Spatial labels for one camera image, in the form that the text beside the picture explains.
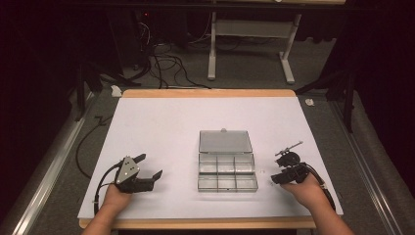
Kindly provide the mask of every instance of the human arm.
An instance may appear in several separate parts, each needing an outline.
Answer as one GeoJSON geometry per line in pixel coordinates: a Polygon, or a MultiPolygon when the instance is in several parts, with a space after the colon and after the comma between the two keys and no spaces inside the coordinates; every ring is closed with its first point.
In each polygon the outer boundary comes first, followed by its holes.
{"type": "Polygon", "coordinates": [[[110,184],[105,195],[104,203],[82,234],[111,234],[116,217],[128,206],[131,197],[132,194],[121,193],[113,184],[110,184]]]}
{"type": "Polygon", "coordinates": [[[317,179],[311,173],[303,183],[281,184],[281,187],[292,193],[311,212],[319,234],[354,234],[332,209],[317,179]]]}

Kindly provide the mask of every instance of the metal rail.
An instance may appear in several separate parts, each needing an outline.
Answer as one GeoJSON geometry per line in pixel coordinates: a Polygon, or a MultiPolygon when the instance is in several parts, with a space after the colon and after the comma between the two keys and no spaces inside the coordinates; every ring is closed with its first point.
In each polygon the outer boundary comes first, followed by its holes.
{"type": "Polygon", "coordinates": [[[360,151],[360,148],[353,136],[352,133],[349,133],[347,128],[343,123],[343,114],[339,104],[337,102],[329,102],[330,108],[332,109],[333,114],[337,118],[340,126],[342,127],[343,132],[347,138],[347,141],[351,147],[351,150],[354,152],[354,161],[356,163],[357,169],[362,177],[363,183],[365,184],[370,197],[372,198],[373,205],[375,206],[378,214],[385,225],[389,234],[403,234],[400,230],[399,225],[391,211],[391,208],[388,204],[388,201],[382,192],[381,188],[376,181],[375,176],[372,174],[368,163],[360,151]]]}
{"type": "MultiPolygon", "coordinates": [[[[92,106],[93,101],[95,100],[92,97],[92,93],[89,94],[88,100],[91,100],[88,105],[88,110],[92,106]]],[[[52,189],[55,186],[55,183],[62,171],[62,168],[67,160],[70,149],[83,125],[85,123],[85,118],[83,117],[80,121],[74,121],[73,124],[69,127],[70,131],[64,136],[67,138],[67,141],[59,146],[59,152],[56,154],[54,160],[49,166],[47,172],[45,173],[42,182],[39,184],[36,192],[34,193],[30,203],[28,204],[26,210],[24,211],[21,220],[17,224],[13,235],[23,235],[29,234],[31,227],[36,221],[37,217],[40,215],[43,206],[46,204],[52,189]]]]}

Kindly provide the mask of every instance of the white table surface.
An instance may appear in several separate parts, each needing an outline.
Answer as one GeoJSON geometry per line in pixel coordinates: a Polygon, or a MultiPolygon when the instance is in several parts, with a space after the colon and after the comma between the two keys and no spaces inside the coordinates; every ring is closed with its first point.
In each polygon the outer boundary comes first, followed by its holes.
{"type": "MultiPolygon", "coordinates": [[[[138,177],[163,170],[152,192],[134,194],[118,219],[256,218],[310,216],[270,176],[280,173],[276,153],[293,149],[326,181],[343,214],[332,182],[297,97],[120,98],[78,218],[94,216],[95,190],[105,173],[123,157],[146,154],[138,177]],[[198,192],[200,130],[247,130],[254,152],[255,193],[198,192]]],[[[104,182],[114,180],[113,170],[104,182]]],[[[106,187],[100,191],[100,205],[106,187]]]]}

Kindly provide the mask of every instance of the clear plastic box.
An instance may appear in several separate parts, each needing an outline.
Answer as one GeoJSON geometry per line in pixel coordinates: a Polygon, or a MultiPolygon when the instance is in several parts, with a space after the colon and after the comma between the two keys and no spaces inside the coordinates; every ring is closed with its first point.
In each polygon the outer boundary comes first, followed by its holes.
{"type": "Polygon", "coordinates": [[[245,130],[202,130],[199,192],[256,192],[254,154],[245,130]]]}

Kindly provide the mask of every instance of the box lid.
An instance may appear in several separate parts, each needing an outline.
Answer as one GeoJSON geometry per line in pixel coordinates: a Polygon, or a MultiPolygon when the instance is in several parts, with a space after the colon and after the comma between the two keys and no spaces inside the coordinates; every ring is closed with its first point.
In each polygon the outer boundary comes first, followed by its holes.
{"type": "Polygon", "coordinates": [[[200,153],[251,153],[250,136],[246,130],[201,130],[200,153]]]}

